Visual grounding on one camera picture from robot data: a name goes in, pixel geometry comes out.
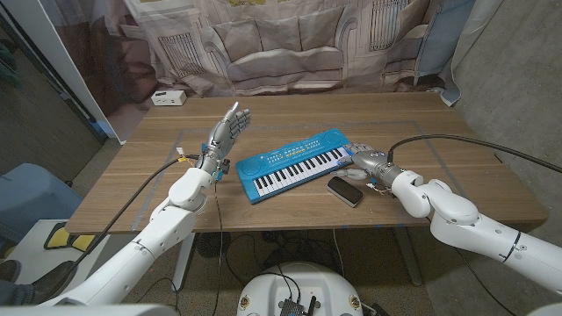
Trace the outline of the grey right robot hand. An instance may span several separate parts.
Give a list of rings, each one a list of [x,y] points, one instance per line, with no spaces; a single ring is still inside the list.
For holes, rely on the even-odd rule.
[[[390,187],[403,169],[388,161],[387,154],[362,143],[345,144],[343,148],[349,157],[341,158],[338,162],[352,162],[355,169],[338,169],[331,172],[332,176],[348,177],[353,180],[364,180],[373,177],[380,180],[386,187]]]

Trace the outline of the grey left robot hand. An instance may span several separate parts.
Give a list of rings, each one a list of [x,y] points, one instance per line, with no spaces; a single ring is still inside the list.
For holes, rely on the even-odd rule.
[[[210,131],[205,150],[199,156],[196,167],[213,175],[215,172],[227,174],[230,162],[226,158],[234,141],[250,124],[251,111],[238,110],[238,102],[227,111],[224,118]]]

